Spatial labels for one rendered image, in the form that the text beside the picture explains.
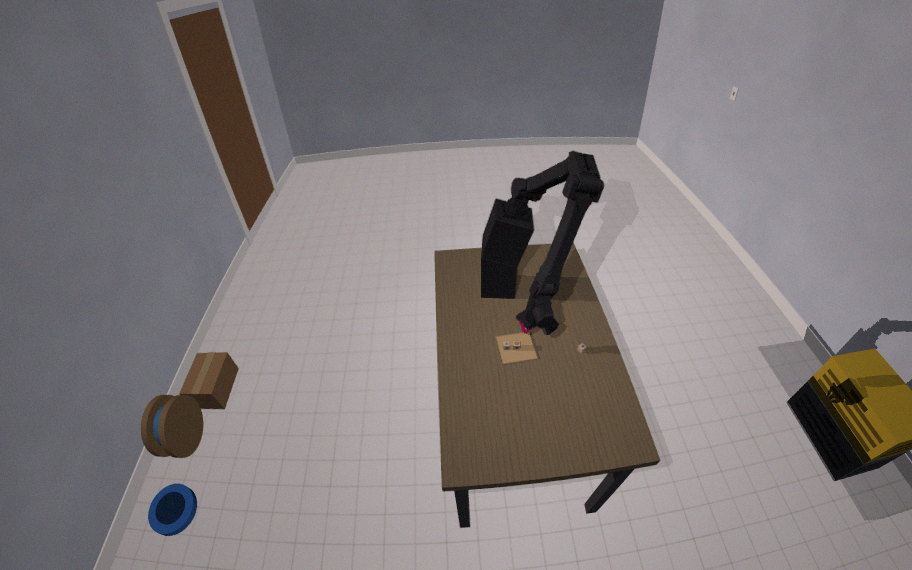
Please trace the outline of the tan flat mat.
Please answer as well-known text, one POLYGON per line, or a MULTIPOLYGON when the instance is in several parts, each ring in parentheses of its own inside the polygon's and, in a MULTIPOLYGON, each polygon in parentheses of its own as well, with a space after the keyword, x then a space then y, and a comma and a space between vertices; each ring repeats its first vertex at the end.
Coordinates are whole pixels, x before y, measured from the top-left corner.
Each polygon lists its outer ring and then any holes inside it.
POLYGON ((496 339, 503 364, 538 359, 529 333, 496 336, 496 339), (503 350, 503 341, 510 341, 510 350, 503 350), (520 350, 513 349, 513 341, 520 341, 520 350))

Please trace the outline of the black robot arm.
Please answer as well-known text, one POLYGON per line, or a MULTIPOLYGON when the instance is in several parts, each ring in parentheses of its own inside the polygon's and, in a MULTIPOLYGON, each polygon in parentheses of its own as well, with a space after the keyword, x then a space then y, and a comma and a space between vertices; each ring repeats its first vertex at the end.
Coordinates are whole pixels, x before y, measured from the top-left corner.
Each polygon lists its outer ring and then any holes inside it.
POLYGON ((535 176, 525 180, 515 178, 511 185, 512 199, 499 205, 502 217, 530 222, 529 200, 539 201, 547 189, 563 181, 566 182, 562 194, 570 198, 548 255, 529 289, 527 303, 532 312, 528 310, 526 320, 531 325, 537 324, 544 335, 552 334, 559 325, 553 318, 550 295, 556 295, 559 289, 564 263, 587 209, 592 202, 598 203, 604 189, 594 156, 571 151, 568 158, 535 176))

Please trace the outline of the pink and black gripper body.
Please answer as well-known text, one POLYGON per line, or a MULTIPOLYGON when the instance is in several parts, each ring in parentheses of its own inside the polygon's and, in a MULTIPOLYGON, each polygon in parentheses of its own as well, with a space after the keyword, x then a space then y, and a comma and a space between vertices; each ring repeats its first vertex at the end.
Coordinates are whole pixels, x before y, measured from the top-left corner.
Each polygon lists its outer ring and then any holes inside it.
POLYGON ((528 329, 528 328, 529 328, 529 329, 532 329, 532 328, 535 327, 537 324, 531 325, 531 324, 526 320, 528 310, 532 312, 532 310, 530 310, 530 309, 528 308, 528 306, 526 306, 526 312, 525 312, 525 310, 524 310, 524 311, 520 312, 519 314, 517 314, 516 319, 517 319, 518 321, 521 321, 521 322, 524 324, 524 327, 525 327, 526 329, 528 329))

